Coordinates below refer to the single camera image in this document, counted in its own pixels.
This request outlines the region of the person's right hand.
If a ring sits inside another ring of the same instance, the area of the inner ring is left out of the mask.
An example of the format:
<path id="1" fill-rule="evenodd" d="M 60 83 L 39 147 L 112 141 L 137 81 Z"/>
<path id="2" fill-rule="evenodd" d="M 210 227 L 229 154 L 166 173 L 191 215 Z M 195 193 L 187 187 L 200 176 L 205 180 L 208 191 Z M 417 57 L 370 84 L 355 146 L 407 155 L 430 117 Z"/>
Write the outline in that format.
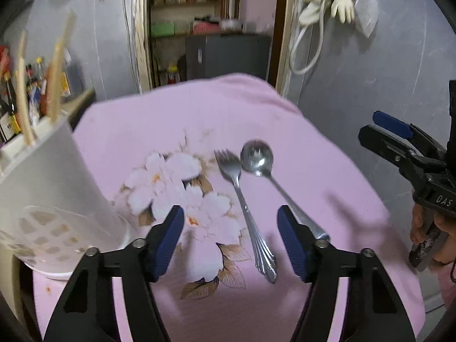
<path id="1" fill-rule="evenodd" d="M 455 261 L 455 207 L 433 209 L 415 203 L 410 238 L 409 261 L 417 271 Z"/>

